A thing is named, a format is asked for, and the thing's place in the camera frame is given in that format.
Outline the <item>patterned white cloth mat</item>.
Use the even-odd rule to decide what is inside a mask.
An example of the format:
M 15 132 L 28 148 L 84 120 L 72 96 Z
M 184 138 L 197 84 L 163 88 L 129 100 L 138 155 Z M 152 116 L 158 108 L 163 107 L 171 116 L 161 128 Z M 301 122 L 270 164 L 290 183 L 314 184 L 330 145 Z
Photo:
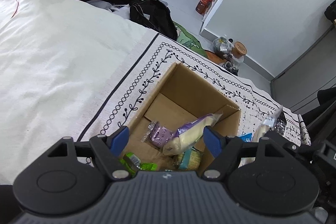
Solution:
M 130 129 L 125 152 L 160 169 L 174 159 L 144 138 L 157 121 L 176 130 L 210 113 L 220 113 L 216 129 L 223 135 L 253 133 L 280 104 L 248 79 L 227 73 L 192 50 L 156 35 L 140 44 L 115 71 L 93 102 L 79 139 Z

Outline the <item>purple white snack pack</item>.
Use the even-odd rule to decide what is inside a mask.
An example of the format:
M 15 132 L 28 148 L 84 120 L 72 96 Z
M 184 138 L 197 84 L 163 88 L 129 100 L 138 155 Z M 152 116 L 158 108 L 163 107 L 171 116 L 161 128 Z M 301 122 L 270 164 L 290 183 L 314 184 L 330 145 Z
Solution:
M 204 128 L 214 126 L 222 115 L 223 113 L 207 114 L 178 128 L 174 137 L 162 147 L 163 155 L 179 155 L 190 149 L 202 138 Z

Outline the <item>black backpack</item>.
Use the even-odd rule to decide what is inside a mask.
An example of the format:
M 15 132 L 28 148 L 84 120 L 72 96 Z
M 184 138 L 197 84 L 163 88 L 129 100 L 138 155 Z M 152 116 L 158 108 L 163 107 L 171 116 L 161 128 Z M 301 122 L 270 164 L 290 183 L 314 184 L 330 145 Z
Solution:
M 136 1 L 130 5 L 130 20 L 176 41 L 177 29 L 169 8 L 160 0 Z

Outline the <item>yellow green cake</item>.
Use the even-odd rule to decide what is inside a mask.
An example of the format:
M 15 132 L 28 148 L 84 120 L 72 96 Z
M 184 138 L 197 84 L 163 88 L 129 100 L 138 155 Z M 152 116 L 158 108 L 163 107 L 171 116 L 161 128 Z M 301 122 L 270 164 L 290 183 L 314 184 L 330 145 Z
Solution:
M 184 153 L 174 156 L 174 166 L 177 170 L 197 170 L 201 163 L 203 152 L 194 147 Z

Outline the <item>brown lidded jar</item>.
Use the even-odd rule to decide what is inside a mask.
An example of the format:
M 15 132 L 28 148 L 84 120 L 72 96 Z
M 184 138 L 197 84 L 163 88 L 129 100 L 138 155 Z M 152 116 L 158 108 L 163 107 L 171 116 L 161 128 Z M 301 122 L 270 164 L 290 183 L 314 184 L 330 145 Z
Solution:
M 245 56 L 247 54 L 247 49 L 244 44 L 242 44 L 239 41 L 236 41 L 234 43 L 234 47 L 232 48 L 232 55 L 239 59 L 242 56 Z

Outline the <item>clear bag of items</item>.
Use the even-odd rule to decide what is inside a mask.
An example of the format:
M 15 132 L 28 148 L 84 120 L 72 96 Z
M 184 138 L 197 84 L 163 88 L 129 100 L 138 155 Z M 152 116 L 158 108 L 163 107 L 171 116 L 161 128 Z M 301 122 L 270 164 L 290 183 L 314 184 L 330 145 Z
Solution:
M 233 44 L 224 36 L 213 40 L 214 52 L 219 57 L 224 57 L 232 52 Z

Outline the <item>green cartoon floor mat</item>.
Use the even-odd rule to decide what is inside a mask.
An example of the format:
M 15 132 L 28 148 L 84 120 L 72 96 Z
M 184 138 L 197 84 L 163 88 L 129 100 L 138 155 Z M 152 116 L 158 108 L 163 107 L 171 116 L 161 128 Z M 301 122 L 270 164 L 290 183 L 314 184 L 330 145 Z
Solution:
M 186 48 L 196 52 L 203 57 L 207 57 L 207 53 L 202 48 L 201 43 L 195 36 L 189 33 L 183 26 L 181 26 L 177 22 L 174 22 L 174 25 L 177 30 L 177 42 L 179 44 L 185 46 Z

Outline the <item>grey door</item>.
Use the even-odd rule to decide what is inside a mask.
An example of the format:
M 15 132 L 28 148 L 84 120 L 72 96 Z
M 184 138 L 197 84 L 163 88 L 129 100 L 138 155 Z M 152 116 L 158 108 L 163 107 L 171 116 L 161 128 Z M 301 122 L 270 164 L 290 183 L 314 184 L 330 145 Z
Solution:
M 335 28 L 270 86 L 273 99 L 293 113 L 302 115 L 317 107 L 318 91 L 335 87 Z

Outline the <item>white bed sheet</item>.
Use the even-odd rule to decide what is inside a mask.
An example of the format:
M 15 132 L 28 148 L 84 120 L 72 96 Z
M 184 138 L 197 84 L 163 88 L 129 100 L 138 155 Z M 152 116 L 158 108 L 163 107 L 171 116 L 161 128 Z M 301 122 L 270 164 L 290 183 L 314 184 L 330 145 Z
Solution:
M 1 184 L 89 110 L 153 30 L 78 0 L 1 0 Z

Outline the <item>blue plum snack packet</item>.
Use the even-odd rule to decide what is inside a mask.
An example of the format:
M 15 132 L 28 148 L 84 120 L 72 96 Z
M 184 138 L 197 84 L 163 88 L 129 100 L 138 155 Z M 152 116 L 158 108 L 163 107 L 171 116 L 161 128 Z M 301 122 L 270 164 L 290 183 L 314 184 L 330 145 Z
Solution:
M 241 136 L 239 136 L 240 139 L 244 142 L 251 142 L 253 139 L 253 133 L 249 132 L 249 133 L 244 133 Z

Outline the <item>brown cardboard box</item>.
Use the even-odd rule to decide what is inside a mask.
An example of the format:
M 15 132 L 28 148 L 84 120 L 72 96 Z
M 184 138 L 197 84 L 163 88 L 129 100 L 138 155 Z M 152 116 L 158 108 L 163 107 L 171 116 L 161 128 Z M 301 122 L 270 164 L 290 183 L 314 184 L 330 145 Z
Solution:
M 129 141 L 120 158 L 132 152 L 142 162 L 155 163 L 157 170 L 177 170 L 174 156 L 165 156 L 162 149 L 141 139 L 152 121 L 176 132 L 184 124 L 193 122 L 207 114 L 223 113 L 212 126 L 222 136 L 238 133 L 240 109 L 236 103 L 224 96 L 213 84 L 182 64 L 173 64 L 169 70 L 148 91 L 141 90 L 142 107 L 129 124 Z M 203 152 L 197 172 L 205 170 L 214 157 L 203 141 L 203 136 L 191 148 Z

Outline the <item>purple pastry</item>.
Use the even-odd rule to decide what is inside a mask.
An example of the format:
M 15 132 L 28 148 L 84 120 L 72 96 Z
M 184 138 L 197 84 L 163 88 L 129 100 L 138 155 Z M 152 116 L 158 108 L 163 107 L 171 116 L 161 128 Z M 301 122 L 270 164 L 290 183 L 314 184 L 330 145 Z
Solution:
M 147 132 L 141 139 L 142 142 L 149 142 L 154 147 L 161 149 L 174 137 L 175 132 L 161 125 L 159 121 L 152 121 L 148 125 Z

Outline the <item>red oil bottle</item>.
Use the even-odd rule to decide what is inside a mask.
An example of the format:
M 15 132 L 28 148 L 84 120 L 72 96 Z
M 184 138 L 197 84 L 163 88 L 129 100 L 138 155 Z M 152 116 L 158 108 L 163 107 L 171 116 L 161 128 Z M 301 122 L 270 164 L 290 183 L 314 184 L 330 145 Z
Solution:
M 209 5 L 211 4 L 211 2 L 212 0 L 200 0 L 195 9 L 196 12 L 203 15 L 206 12 Z

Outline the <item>green snack packet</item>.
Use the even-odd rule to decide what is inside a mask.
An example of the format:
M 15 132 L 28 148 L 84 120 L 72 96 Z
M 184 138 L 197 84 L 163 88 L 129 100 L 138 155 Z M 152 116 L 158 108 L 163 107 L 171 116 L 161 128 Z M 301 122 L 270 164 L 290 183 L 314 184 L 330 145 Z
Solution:
M 120 163 L 128 170 L 128 172 L 134 176 L 139 170 L 144 171 L 156 171 L 157 165 L 155 163 L 142 162 L 139 157 L 134 153 L 126 153 Z

